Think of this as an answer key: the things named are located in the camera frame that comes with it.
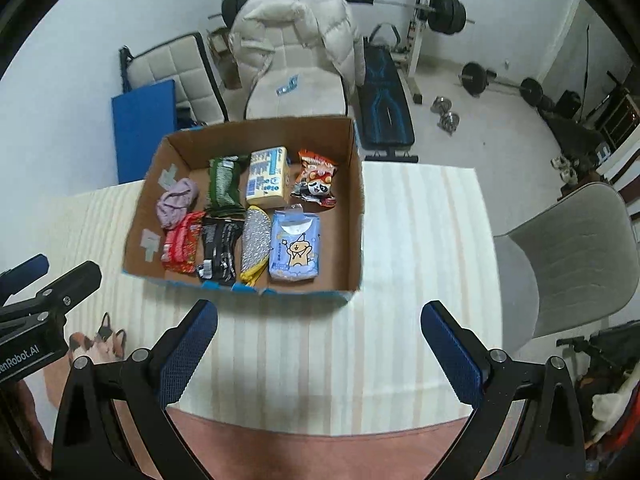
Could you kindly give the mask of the person's left hand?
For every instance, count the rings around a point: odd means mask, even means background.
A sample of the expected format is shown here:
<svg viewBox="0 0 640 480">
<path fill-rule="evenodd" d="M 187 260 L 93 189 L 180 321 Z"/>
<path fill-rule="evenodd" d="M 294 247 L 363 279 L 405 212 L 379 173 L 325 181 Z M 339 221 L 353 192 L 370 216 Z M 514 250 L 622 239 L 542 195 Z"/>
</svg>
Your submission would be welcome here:
<svg viewBox="0 0 640 480">
<path fill-rule="evenodd" d="M 17 427 L 28 446 L 35 452 L 38 462 L 47 471 L 52 467 L 52 444 L 46 437 L 36 413 L 32 392 L 24 380 L 9 385 L 9 398 L 13 403 Z"/>
</svg>

